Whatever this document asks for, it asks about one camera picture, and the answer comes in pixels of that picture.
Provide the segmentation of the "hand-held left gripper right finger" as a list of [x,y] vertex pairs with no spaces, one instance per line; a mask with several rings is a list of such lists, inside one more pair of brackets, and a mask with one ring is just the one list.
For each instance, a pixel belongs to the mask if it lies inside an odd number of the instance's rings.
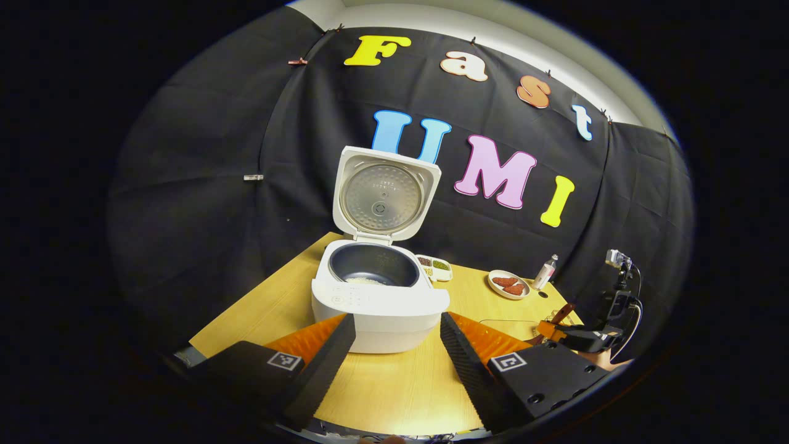
[[453,312],[441,315],[440,337],[482,424],[494,434],[555,411],[609,376],[560,343],[530,345]]

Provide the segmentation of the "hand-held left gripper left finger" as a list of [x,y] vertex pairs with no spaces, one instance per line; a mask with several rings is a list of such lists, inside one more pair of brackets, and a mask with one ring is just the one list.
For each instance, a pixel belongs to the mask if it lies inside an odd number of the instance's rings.
[[264,424],[308,426],[356,339],[352,314],[305,327],[267,345],[237,341],[192,366],[197,387]]

